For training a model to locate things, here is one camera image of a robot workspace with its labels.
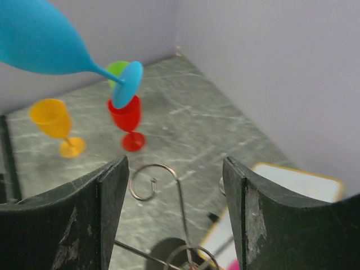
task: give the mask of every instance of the white cutting board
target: white cutting board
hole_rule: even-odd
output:
[[[340,200],[344,194],[344,184],[338,179],[267,163],[257,164],[253,167],[253,171],[296,193],[328,203]],[[220,220],[210,228],[204,237],[201,246],[211,253],[215,253],[230,237],[232,237],[230,216],[228,209],[225,208],[220,215]],[[208,259],[205,253],[200,252],[200,256]],[[234,242],[232,241],[216,259],[222,269],[227,269],[236,260]]]

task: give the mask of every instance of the marble table surface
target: marble table surface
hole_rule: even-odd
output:
[[[182,181],[193,243],[199,243],[211,223],[208,212],[219,214],[226,205],[218,183],[223,158],[233,156],[251,167],[263,161],[293,165],[254,124],[190,62],[174,57],[145,67],[138,92],[142,121],[138,131],[146,147],[130,153],[122,149],[125,133],[111,121],[106,102],[107,82],[67,93],[63,100],[73,117],[73,136],[86,140],[86,152],[76,159],[58,154],[60,141],[41,133],[28,118],[28,109],[8,116],[14,154],[24,197],[48,191],[126,154],[130,171],[148,163],[173,168]],[[143,251],[166,237],[183,238],[175,181],[162,169],[149,169],[136,182],[140,195],[150,192],[149,177],[158,182],[150,202],[127,193],[116,238]],[[114,247],[111,270],[143,269],[144,260]]]

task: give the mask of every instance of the goblet base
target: goblet base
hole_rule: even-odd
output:
[[[58,151],[64,158],[72,159],[79,156],[86,149],[86,143],[79,137],[69,138],[62,142]]]
[[[121,144],[129,152],[139,151],[145,145],[145,137],[138,132],[130,132],[124,136]]]

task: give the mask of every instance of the goblet stem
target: goblet stem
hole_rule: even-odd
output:
[[[65,138],[64,140],[65,140],[65,142],[66,142],[68,145],[70,145],[71,147],[74,146],[74,145],[70,142],[70,140],[69,140],[68,138]]]

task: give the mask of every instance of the wall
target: wall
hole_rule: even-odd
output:
[[[80,32],[95,62],[148,64],[174,55],[176,1],[50,0]],[[101,79],[92,73],[46,76],[0,63],[0,110],[9,111]]]
[[[360,2],[181,0],[182,51],[298,166],[360,192]]]

